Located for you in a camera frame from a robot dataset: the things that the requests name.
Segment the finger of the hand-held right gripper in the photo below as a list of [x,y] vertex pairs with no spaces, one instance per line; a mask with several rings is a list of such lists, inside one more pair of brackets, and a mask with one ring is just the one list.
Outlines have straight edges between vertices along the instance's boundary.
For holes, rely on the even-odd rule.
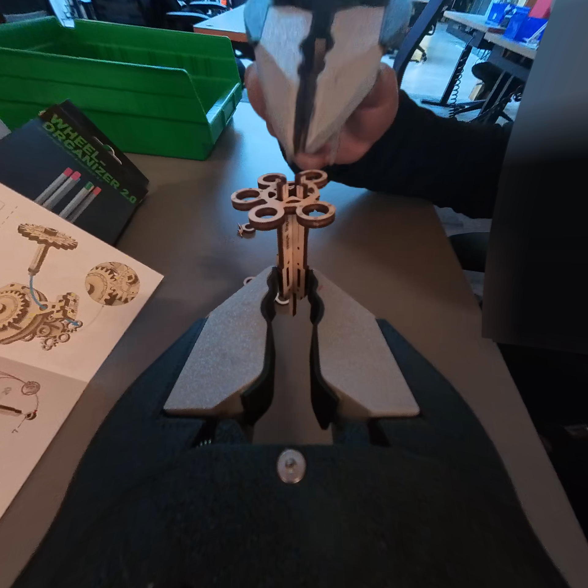
[[371,91],[383,49],[383,8],[346,8],[327,19],[326,47],[314,79],[305,152],[327,144]]
[[275,134],[288,155],[305,150],[316,77],[313,12],[305,6],[254,7],[254,58]]

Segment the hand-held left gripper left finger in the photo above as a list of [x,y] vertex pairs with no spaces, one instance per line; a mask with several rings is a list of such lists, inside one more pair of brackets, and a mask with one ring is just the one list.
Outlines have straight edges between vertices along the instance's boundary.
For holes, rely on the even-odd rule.
[[268,267],[214,309],[164,404],[168,415],[253,426],[273,400],[277,270]]

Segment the wooden office desk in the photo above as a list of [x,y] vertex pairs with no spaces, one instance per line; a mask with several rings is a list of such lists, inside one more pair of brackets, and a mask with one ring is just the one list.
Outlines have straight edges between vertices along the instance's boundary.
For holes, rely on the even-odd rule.
[[195,24],[194,33],[227,37],[234,43],[247,43],[245,7],[240,5],[207,21]]

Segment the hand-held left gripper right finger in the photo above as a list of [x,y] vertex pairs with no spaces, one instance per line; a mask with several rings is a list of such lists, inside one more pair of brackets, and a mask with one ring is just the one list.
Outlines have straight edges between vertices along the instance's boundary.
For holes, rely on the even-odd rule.
[[320,427],[418,416],[374,314],[317,270],[308,274],[307,298],[311,402]]

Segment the person's right hand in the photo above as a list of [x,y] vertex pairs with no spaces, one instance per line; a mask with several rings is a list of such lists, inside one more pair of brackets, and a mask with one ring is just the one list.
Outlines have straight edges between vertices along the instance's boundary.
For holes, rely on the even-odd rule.
[[394,70],[380,63],[371,92],[349,116],[338,138],[319,149],[286,157],[300,170],[346,165],[361,159],[392,125],[399,109],[399,88]]

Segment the blue boxes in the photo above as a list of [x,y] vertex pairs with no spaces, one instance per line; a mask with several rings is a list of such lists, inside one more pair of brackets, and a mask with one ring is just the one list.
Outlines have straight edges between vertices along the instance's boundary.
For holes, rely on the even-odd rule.
[[505,39],[538,46],[552,10],[553,1],[495,1],[485,24]]

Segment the wooden model ring-topped shaft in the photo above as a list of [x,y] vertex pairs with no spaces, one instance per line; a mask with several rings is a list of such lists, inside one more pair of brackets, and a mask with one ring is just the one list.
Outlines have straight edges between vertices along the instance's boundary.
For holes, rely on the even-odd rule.
[[298,301],[307,295],[309,232],[335,220],[335,206],[320,199],[320,190],[328,181],[327,172],[318,169],[299,172],[294,180],[287,180],[282,173],[266,173],[258,178],[257,187],[239,189],[231,195],[232,207],[247,212],[247,223],[256,231],[276,231],[276,301],[288,305],[292,316],[296,315]]

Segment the grey office desk black legs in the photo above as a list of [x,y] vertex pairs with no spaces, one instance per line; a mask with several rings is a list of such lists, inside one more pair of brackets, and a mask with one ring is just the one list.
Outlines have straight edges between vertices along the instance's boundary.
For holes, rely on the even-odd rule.
[[[448,21],[447,33],[464,47],[441,98],[422,99],[422,104],[448,109],[451,116],[478,110],[475,122],[496,123],[500,118],[512,122],[505,108],[517,96],[522,97],[537,50],[505,38],[496,27],[486,24],[485,16],[448,10],[443,16]],[[499,76],[486,99],[458,102],[460,80],[474,49],[488,53],[487,62],[496,66]]]

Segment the black wheel organizer box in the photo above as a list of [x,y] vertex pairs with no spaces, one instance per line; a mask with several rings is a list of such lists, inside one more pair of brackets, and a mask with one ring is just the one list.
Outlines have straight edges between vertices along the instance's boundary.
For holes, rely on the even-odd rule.
[[1,138],[1,183],[112,246],[149,186],[70,100]]

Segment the green plastic bin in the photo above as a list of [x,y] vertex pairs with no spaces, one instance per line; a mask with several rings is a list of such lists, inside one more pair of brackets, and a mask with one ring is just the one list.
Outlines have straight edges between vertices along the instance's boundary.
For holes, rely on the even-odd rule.
[[55,17],[1,25],[1,48],[186,70],[191,77],[243,83],[228,38],[169,29],[78,20],[62,26]]
[[127,153],[206,160],[241,86],[227,38],[172,68],[1,49],[1,121],[11,130],[69,100]]

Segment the person's right forearm black sleeve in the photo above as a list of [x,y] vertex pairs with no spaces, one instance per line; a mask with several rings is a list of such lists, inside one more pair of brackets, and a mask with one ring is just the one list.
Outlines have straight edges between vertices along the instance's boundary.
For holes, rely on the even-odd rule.
[[330,180],[350,187],[491,219],[512,127],[443,118],[400,91],[393,124],[367,154],[326,171]]

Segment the folded assembly instruction sheet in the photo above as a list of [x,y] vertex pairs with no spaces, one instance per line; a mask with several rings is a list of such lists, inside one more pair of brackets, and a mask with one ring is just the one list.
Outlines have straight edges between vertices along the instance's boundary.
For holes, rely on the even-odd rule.
[[1,516],[162,279],[1,185]]

